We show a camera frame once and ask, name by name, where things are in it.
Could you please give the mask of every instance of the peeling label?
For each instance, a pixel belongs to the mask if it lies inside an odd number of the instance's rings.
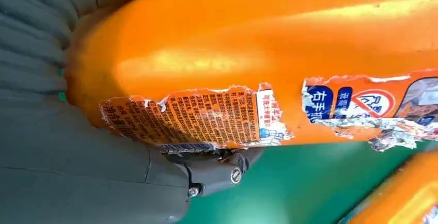
[[[415,141],[438,140],[436,76],[438,70],[390,78],[308,78],[302,89],[303,110],[311,123],[330,126],[341,137],[353,139],[365,129],[380,129],[381,135],[370,140],[378,151],[415,148]]]
[[[242,86],[178,91],[160,102],[111,98],[100,109],[120,135],[173,152],[274,146],[293,137],[267,83],[258,91]]]

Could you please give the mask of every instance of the barcode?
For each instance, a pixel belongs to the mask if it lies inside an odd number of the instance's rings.
[[[168,151],[210,151],[215,150],[217,146],[213,143],[192,143],[192,144],[165,144],[161,145],[162,148]]]
[[[114,125],[116,126],[122,126],[125,125],[123,120],[113,120]]]

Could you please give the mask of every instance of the white label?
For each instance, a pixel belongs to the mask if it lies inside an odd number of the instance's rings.
[[[421,95],[418,105],[438,104],[438,91],[425,91]]]
[[[286,125],[280,122],[282,111],[274,98],[272,90],[258,91],[257,111],[260,127],[260,143],[279,143],[293,136],[288,133]]]

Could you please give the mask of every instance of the orange bottle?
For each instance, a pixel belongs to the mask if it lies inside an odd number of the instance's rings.
[[[83,40],[68,100],[158,144],[435,139],[437,20],[438,0],[134,0]]]
[[[438,150],[417,154],[340,223],[435,223],[437,167]]]

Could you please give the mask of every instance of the green floor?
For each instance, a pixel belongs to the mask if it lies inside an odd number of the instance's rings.
[[[233,189],[193,199],[180,223],[331,223],[417,150],[366,142],[268,148]]]

